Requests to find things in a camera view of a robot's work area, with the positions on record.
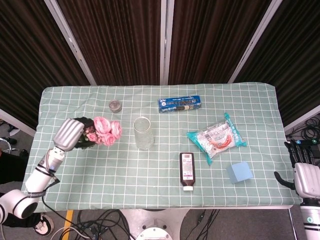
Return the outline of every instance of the flower bouquet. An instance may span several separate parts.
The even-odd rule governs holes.
[[[95,144],[111,146],[122,134],[122,128],[118,121],[109,121],[102,116],[96,116],[93,120],[86,117],[75,118],[84,124],[84,131],[75,148],[86,149]]]

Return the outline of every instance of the tablecloth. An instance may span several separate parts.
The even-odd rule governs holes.
[[[158,113],[158,99],[200,95],[197,110]],[[111,100],[122,103],[112,113]],[[247,146],[230,148],[207,164],[205,155],[187,137],[229,113]],[[58,86],[43,91],[39,122],[24,181],[53,148],[53,137],[67,118],[103,116],[120,121],[122,137],[112,146],[95,145],[66,153],[56,172],[61,183],[48,189],[45,201],[55,210],[163,209],[292,205],[300,199],[274,177],[278,171],[293,179],[275,87],[246,82],[166,86]],[[149,151],[135,145],[133,122],[150,119],[154,145]],[[194,190],[183,191],[179,153],[193,152]],[[253,178],[230,182],[226,168],[248,162]],[[37,212],[48,209],[39,203]]]

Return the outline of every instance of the printed label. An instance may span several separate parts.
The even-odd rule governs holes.
[[[182,154],[182,179],[193,180],[192,155]]]

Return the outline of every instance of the yellow tape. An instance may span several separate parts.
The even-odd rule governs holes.
[[[73,215],[73,214],[74,214],[74,211],[73,211],[73,210],[68,210],[68,211],[66,211],[66,216],[65,216],[65,218],[68,219],[70,222],[72,222],[72,215]],[[70,227],[70,225],[71,225],[70,222],[64,221],[64,230],[66,230],[67,227]],[[67,232],[67,233],[63,236],[62,240],[68,240],[68,239],[69,239],[69,232]]]

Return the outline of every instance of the blue cube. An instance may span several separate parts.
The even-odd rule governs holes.
[[[231,183],[235,184],[243,180],[252,179],[254,176],[246,161],[232,164],[227,169]]]

